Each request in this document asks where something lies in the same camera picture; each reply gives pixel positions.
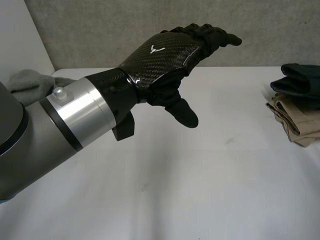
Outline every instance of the glove thumb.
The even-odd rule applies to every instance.
[[[174,116],[179,123],[188,128],[196,128],[199,124],[197,115],[183,98],[180,98],[175,104],[167,106],[165,110]]]

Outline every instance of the carbon fiber hand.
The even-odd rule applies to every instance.
[[[163,106],[181,124],[195,128],[198,118],[180,97],[181,80],[219,47],[239,46],[242,40],[210,24],[191,24],[154,35],[121,65],[137,89],[137,101]]]

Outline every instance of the folded clothing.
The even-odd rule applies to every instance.
[[[302,108],[320,109],[320,66],[289,63],[281,71],[285,77],[270,84],[275,92],[292,96]]]
[[[291,142],[307,147],[320,138],[320,111],[297,106],[289,95],[276,94],[266,106],[274,113]]]
[[[50,95],[54,88],[65,87],[75,80],[42,75],[31,69],[24,69],[10,77],[5,87],[24,106]]]

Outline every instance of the gray backdrop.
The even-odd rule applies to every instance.
[[[152,35],[210,23],[243,39],[201,66],[320,65],[320,0],[25,0],[55,69],[115,67]]]

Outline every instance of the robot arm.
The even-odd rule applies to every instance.
[[[219,47],[242,40],[205,24],[151,37],[118,67],[86,76],[24,108],[0,83],[0,201],[113,131],[119,141],[134,135],[137,103],[163,106],[181,124],[198,118],[181,98],[181,80]]]

